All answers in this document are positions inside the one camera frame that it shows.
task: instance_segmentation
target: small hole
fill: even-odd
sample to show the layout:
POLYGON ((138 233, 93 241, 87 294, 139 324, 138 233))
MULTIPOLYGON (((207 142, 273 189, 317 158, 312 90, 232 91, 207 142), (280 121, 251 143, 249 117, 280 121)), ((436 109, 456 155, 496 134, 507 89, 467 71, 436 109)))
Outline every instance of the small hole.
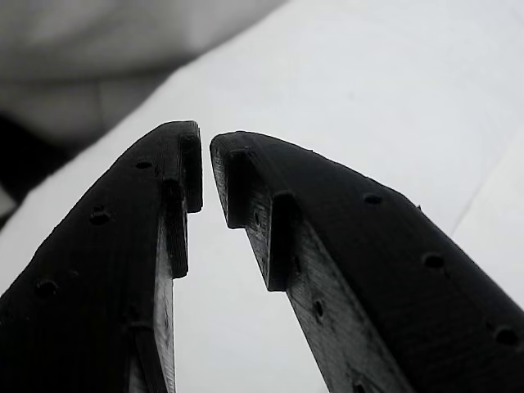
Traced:
POLYGON ((152 167, 152 163, 149 161, 139 161, 136 166, 139 169, 147 169, 152 167))
POLYGON ((495 340, 499 344, 503 344, 505 346, 515 346, 518 343, 517 335, 509 327, 500 328, 497 333, 495 333, 495 340))
POLYGON ((93 212, 91 213, 91 216, 89 217, 89 221, 93 225, 103 225, 109 222, 110 219, 111 217, 109 216, 109 213, 107 213, 104 210, 104 206, 102 205, 95 206, 93 208, 93 212))
POLYGON ((322 306, 322 302, 320 302, 320 300, 316 300, 313 303, 313 307, 315 316, 317 317, 317 320, 320 321, 320 319, 322 319, 322 317, 324 316, 324 308, 322 306))
POLYGON ((366 194, 364 195, 364 202, 369 205, 380 205, 382 203, 382 197, 377 194, 366 194))
POLYGON ((353 393, 366 393, 366 390, 361 383, 357 382, 353 384, 353 393))
POLYGON ((444 266, 444 258, 438 254, 426 254, 423 257, 424 264, 428 268, 440 269, 444 266))
POLYGON ((300 259, 298 256, 293 257, 293 264, 295 265, 296 272, 302 273, 302 267, 300 266, 300 259))
POLYGON ((52 280, 42 280, 36 284, 36 296, 40 299, 47 299, 56 294, 58 286, 52 280))

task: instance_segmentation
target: black plastic jaw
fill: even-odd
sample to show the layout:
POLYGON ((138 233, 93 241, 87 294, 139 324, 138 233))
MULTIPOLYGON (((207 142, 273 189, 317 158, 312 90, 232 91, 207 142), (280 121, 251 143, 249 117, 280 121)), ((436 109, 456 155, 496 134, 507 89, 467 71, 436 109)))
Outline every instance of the black plastic jaw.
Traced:
POLYGON ((0 391, 174 391, 172 280, 201 194, 195 123, 131 146, 0 298, 0 391))
POLYGON ((524 313, 408 199, 261 134, 210 149, 228 226, 286 291, 330 391, 524 391, 524 313))

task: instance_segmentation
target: screw hole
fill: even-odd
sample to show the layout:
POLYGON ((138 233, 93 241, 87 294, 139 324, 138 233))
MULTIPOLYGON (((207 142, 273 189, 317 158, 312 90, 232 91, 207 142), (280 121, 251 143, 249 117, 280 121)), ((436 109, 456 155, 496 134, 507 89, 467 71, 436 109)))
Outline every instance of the screw hole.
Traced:
POLYGON ((442 256, 439 254, 425 254, 423 256, 423 261, 428 268, 432 269, 440 269, 444 266, 444 258, 442 258, 442 256))
POLYGON ((382 203, 382 197, 377 194, 366 194, 364 195, 364 202, 369 205, 380 205, 382 203))
POLYGON ((324 307, 322 305, 322 302, 320 300, 316 300, 314 303, 313 303, 313 307, 314 307, 314 314, 315 314, 315 317, 317 318, 317 320, 320 322, 320 320, 322 319, 322 317, 324 316, 324 307))
POLYGON ((36 284, 35 292, 40 299, 47 299, 55 295, 57 289, 58 286, 54 281, 45 279, 36 284))
POLYGON ((110 220, 109 213, 107 213, 104 209, 104 206, 102 205, 96 205, 93 208, 93 212, 91 213, 91 216, 89 217, 89 221, 93 225, 103 225, 110 220))
POLYGON ((139 168, 139 169, 147 169, 147 168, 151 168, 152 167, 152 163, 149 162, 149 161, 139 161, 137 164, 136 164, 136 167, 139 168))
POLYGON ((353 393, 366 393, 366 390, 360 382, 353 384, 353 393))
POLYGON ((495 333, 495 340, 504 346, 515 346, 518 344, 518 337, 510 327, 501 327, 495 333))

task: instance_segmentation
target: black plastic piece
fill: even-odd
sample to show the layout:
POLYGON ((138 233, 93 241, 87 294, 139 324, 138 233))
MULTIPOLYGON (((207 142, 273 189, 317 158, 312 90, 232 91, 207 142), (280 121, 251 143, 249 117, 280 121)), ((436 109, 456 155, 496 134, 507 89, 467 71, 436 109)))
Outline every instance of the black plastic piece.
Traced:
POLYGON ((210 146, 230 228, 332 392, 524 391, 524 313, 408 199, 257 133, 210 146))
POLYGON ((195 123, 130 147, 0 298, 0 391, 174 391, 172 279, 201 194, 195 123))

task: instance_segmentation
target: mounting hole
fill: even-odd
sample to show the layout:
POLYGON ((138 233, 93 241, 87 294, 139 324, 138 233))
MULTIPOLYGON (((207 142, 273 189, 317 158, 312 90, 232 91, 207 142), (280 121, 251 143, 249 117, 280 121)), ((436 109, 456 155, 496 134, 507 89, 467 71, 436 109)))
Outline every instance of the mounting hole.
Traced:
POLYGON ((356 382, 353 384, 353 393, 366 393, 366 390, 364 389, 364 385, 362 385, 360 382, 356 382))
POLYGON ((140 160, 135 166, 139 169, 147 169, 151 168, 153 164, 148 160, 140 160))
POLYGON ((501 327, 495 333, 495 340, 504 346, 515 346, 518 344, 518 337, 510 327, 501 327))
POLYGON ((423 256, 422 261, 428 268, 441 269, 444 266, 444 258, 437 253, 427 253, 423 256))
POLYGON ((47 299, 48 297, 56 295, 57 290, 57 284, 49 279, 44 279, 37 282, 36 287, 34 289, 34 291, 36 292, 36 296, 38 296, 40 299, 47 299))
POLYGON ((313 303, 314 308, 314 316, 316 317, 317 321, 320 322, 320 320, 324 316, 324 306, 320 300, 315 300, 313 303))
POLYGON ((109 213, 107 213, 102 205, 96 205, 89 216, 89 222, 93 225, 103 225, 108 223, 110 219, 111 217, 109 216, 109 213))
POLYGON ((366 202, 369 205, 380 205, 382 203, 382 197, 377 194, 365 194, 364 195, 364 202, 366 202))

